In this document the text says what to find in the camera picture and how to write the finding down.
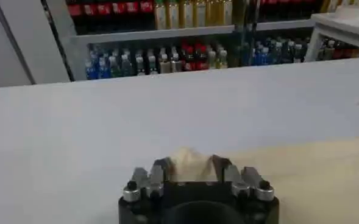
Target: white counter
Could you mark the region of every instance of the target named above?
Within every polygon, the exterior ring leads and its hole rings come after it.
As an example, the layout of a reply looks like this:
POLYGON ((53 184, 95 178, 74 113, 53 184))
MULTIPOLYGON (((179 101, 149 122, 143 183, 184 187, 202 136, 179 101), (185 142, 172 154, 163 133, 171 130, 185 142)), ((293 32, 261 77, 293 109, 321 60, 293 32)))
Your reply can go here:
POLYGON ((0 89, 0 223, 106 224, 134 166, 359 136, 359 59, 0 89))

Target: store shelf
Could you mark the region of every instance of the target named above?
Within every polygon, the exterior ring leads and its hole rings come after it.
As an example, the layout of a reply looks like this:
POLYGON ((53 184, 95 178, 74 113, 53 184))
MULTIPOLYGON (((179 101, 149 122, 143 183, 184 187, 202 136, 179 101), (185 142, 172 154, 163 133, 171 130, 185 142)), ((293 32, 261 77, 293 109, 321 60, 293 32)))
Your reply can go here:
POLYGON ((148 39, 171 38, 171 37, 190 37, 190 36, 201 36, 201 35, 212 35, 212 34, 225 34, 225 33, 232 33, 234 30, 235 30, 234 25, 210 26, 210 27, 197 27, 197 28, 185 28, 185 29, 79 35, 79 36, 74 36, 71 39, 78 42, 79 44, 89 44, 89 43, 103 43, 103 42, 114 42, 114 41, 148 40, 148 39))
POLYGON ((258 23, 257 31, 306 28, 313 27, 314 24, 310 19, 258 23))

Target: blue bottle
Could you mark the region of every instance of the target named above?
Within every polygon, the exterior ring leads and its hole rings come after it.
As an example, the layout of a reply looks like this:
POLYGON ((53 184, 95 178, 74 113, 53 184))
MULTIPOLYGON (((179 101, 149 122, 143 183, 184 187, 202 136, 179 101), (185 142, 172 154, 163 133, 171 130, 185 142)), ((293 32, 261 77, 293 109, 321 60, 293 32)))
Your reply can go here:
POLYGON ((260 65, 270 65, 270 58, 269 58, 269 48, 264 47, 262 49, 262 53, 260 54, 260 65))
POLYGON ((94 80, 98 79, 98 72, 93 66, 92 62, 90 60, 86 60, 86 76, 87 80, 94 80))
POLYGON ((99 59, 99 78, 109 79, 112 77, 110 68, 106 65, 106 59, 104 57, 99 59))

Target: beverage bottle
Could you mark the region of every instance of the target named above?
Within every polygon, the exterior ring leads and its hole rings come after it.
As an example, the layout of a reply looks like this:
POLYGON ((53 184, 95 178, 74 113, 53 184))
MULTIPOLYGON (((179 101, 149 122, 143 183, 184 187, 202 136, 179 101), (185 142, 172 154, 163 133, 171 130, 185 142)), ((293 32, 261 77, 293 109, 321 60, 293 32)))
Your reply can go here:
POLYGON ((289 18, 290 2, 291 0, 279 0, 278 12, 280 19, 286 20, 289 18))
POLYGON ((141 56, 138 56, 136 58, 136 64, 137 64, 137 75, 145 75, 144 60, 141 56))
POLYGON ((207 64, 207 53, 206 53, 206 47, 205 46, 199 46, 196 49, 196 70, 206 70, 208 69, 208 64, 207 64))
POLYGON ((172 54, 171 59, 171 72, 181 72, 182 71, 182 62, 179 60, 179 55, 177 52, 172 54))
POLYGON ((110 73, 112 74, 112 77, 120 77, 121 76, 121 70, 117 64, 117 58, 114 56, 110 56, 108 58, 109 60, 109 65, 110 65, 110 73))
POLYGON ((155 22, 156 29, 167 29, 166 10, 163 0, 156 0, 155 2, 155 22))
POLYGON ((188 46, 185 52, 185 71, 194 71, 193 47, 188 46))
POLYGON ((301 7, 303 0, 290 0, 290 12, 289 19, 299 19, 301 18, 301 7))
POLYGON ((208 67, 209 69, 216 69, 216 52, 208 52, 208 67))
POLYGON ((98 72, 96 71, 95 67, 93 66, 90 60, 86 60, 85 66, 86 66, 87 80, 98 79, 98 72))
POLYGON ((109 0, 97 0, 98 29, 103 32, 113 30, 112 3, 109 0))
POLYGON ((294 63, 301 63, 302 62, 302 45, 296 44, 294 46, 294 63))
POLYGON ((81 35, 87 32, 84 11, 82 10, 82 5, 80 4, 80 0, 66 0, 67 8, 69 15, 72 17, 74 21, 74 26, 76 32, 81 35))
POLYGON ((259 56, 260 65, 269 65, 270 59, 269 59, 269 48, 264 47, 262 49, 262 52, 259 56))
POLYGON ((219 54, 219 69, 228 68, 228 61, 227 61, 227 51, 222 50, 219 54))
POLYGON ((196 0, 194 14, 194 27, 206 26, 206 3, 205 0, 196 0))
POLYGON ((193 2, 192 0, 183 0, 183 28, 193 27, 193 2))
POLYGON ((150 75, 156 75, 158 74, 157 72, 157 68, 156 68, 156 58, 155 56, 152 54, 150 56, 148 56, 148 61, 149 61, 149 74, 150 75))
POLYGON ((161 74, 171 72, 171 65, 170 65, 170 62, 168 62, 167 54, 162 55, 162 60, 159 64, 160 64, 160 73, 161 74))
POLYGON ((179 28, 179 5, 176 0, 170 0, 167 10, 169 29, 179 28))
POLYGON ((333 52, 335 51, 334 45, 335 41, 334 40, 329 40, 328 41, 328 45, 327 47, 324 49, 324 57, 323 60, 327 61, 327 60, 331 60, 332 56, 333 56, 333 52))
POLYGON ((99 24, 98 8, 95 0, 84 0, 83 9, 86 20, 87 32, 96 32, 99 24))
POLYGON ((113 24, 115 24, 115 30, 123 30, 126 29, 127 21, 127 10, 126 10, 126 2, 125 0, 114 0, 112 2, 113 8, 113 24))
POLYGON ((99 78, 100 79, 109 79, 112 75, 110 73, 110 69, 106 65, 106 61, 104 58, 99 59, 99 78))
POLYGON ((275 48, 271 55, 272 58, 272 64, 273 65, 279 65, 282 61, 282 43, 276 42, 275 48))
POLYGON ((232 25, 232 0, 222 0, 222 25, 232 25))
POLYGON ((154 2, 153 0, 141 0, 139 20, 144 21, 146 30, 155 29, 155 15, 154 15, 154 2))
POLYGON ((133 66, 128 59, 127 54, 123 54, 121 56, 122 63, 121 63, 121 71, 123 73, 123 77, 132 76, 133 75, 133 66))

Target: bottle cap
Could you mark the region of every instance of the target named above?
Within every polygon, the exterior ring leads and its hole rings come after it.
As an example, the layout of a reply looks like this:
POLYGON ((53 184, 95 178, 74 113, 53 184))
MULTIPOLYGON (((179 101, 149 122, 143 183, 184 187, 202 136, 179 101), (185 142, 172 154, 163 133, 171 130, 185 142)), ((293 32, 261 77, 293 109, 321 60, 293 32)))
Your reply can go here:
POLYGON ((93 66, 93 64, 91 63, 91 61, 89 59, 86 59, 85 65, 88 68, 93 66))
POLYGON ((136 58, 136 62, 137 62, 137 63, 142 63, 142 62, 143 62, 143 58, 142 58, 142 57, 137 57, 137 58, 136 58))
POLYGON ((220 52, 220 55, 223 56, 223 57, 227 56, 227 51, 226 51, 226 50, 222 50, 222 51, 220 52))

